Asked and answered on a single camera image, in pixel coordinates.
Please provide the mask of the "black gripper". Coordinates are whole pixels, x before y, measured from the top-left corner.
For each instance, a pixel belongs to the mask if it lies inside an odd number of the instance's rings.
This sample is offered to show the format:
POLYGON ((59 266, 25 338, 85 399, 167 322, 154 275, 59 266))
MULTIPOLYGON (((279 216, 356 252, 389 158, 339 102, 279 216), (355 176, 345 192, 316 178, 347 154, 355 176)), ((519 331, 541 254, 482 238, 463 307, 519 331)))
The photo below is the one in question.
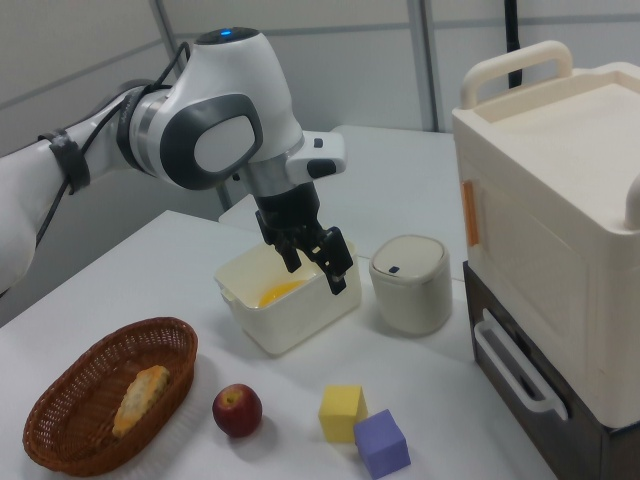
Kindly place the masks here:
POLYGON ((257 196, 256 218, 265 242, 275 247, 289 273, 301 267, 297 249, 310 251, 310 259, 324 272, 330 291, 346 288, 351 254, 337 227, 324 229, 317 218, 320 200, 311 182, 273 195, 257 196))

